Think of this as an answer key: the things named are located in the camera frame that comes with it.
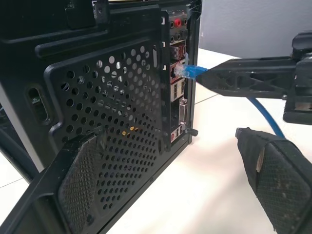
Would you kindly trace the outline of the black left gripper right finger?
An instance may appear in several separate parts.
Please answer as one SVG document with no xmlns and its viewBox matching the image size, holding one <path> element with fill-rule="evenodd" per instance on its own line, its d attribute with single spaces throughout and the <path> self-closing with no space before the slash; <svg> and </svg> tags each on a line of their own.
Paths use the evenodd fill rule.
<svg viewBox="0 0 312 234">
<path fill-rule="evenodd" d="M 312 232 L 312 164 L 289 140 L 237 128 L 250 187 L 278 234 Z"/>
</svg>

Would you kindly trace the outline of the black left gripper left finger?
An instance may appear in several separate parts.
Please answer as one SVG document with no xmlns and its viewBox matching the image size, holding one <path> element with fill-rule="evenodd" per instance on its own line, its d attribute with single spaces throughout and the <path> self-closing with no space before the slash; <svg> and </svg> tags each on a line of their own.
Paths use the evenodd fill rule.
<svg viewBox="0 0 312 234">
<path fill-rule="evenodd" d="M 106 131 L 67 141 L 28 186 L 0 227 L 2 234 L 80 234 L 94 201 Z"/>
</svg>

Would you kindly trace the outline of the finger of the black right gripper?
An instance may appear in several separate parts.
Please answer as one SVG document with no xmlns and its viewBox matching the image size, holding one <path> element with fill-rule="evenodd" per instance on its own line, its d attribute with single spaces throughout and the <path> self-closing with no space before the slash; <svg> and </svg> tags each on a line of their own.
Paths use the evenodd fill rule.
<svg viewBox="0 0 312 234">
<path fill-rule="evenodd" d="M 294 82 L 290 57 L 231 59 L 197 76 L 203 87 L 227 97 L 282 97 Z"/>
</svg>

